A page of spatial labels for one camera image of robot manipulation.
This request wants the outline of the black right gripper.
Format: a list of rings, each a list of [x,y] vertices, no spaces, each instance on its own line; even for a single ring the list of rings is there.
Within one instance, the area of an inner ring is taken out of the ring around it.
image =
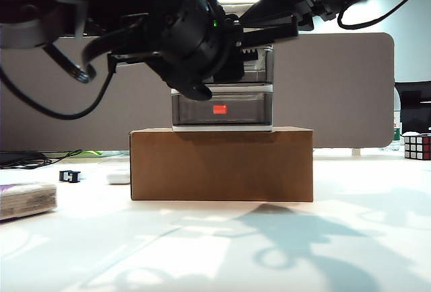
[[[247,28],[272,28],[296,23],[301,31],[314,29],[311,0],[259,0],[240,17]]]

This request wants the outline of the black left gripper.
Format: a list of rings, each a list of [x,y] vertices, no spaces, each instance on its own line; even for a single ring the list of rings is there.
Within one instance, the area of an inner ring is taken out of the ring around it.
[[[170,88],[199,101],[210,100],[207,83],[239,83],[257,47],[298,35],[296,23],[247,28],[216,0],[161,0],[116,46],[118,63],[145,63]]]

